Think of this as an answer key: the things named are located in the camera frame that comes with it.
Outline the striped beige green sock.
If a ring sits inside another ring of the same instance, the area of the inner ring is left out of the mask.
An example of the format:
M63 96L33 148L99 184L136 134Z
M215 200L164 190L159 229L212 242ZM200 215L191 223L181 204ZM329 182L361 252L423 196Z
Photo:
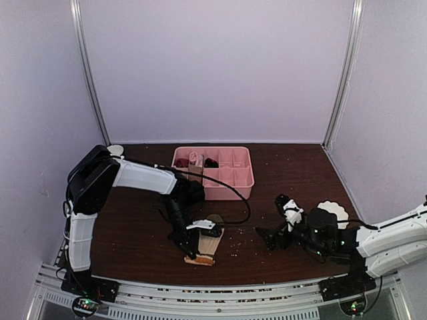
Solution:
M203 265L211 267L215 265L215 253L218 249L218 246L224 236L224 226L223 219L220 215L211 214L206 219L212 220L216 223L216 226L212 230L205 229L192 229L188 231L198 231L199 232L199 244L198 250L199 253L197 257L192 260L188 256L184 257L186 263L192 265Z

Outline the argyle black red orange sock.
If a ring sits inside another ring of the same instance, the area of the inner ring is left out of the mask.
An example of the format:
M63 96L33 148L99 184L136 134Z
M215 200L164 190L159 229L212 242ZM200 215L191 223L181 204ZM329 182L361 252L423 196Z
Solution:
M215 169L215 168L219 168L220 166L219 166L219 163L215 159L207 158L204 161L204 167Z

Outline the pink divided organizer box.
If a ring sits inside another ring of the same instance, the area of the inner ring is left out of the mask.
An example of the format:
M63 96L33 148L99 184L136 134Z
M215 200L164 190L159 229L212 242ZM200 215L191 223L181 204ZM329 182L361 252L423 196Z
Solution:
M249 149L242 146L184 146L175 149L171 166L178 157L188 158L196 151L207 158L215 159L219 168L203 167L202 185L207 201L234 201L250 197L254 186L254 174ZM187 169L179 169L187 175Z

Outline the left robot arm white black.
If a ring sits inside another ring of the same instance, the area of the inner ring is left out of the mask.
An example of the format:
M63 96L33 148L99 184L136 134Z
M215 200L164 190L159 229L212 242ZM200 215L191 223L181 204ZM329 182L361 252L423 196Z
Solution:
M91 272L93 228L114 187L159 194L164 219L171 224L168 238L190 259L199 255L201 236L220 239L223 227L211 220L192 221L188 209L205 199L203 185L189 180L189 172L163 165L133 162L111 147L95 146L69 173L63 202L66 274L63 291L95 302L113 303L119 283Z

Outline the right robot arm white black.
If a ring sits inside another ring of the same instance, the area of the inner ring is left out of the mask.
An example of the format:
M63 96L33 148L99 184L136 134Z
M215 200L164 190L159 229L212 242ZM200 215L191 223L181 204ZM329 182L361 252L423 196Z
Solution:
M278 195L284 222L275 229L256 228L268 249L298 244L321 262L347 265L348 274L320 281L324 301L360 295L376 288L376 280L426 257L426 204L382 223L350 219L336 202L318 203L305 212L293 199Z

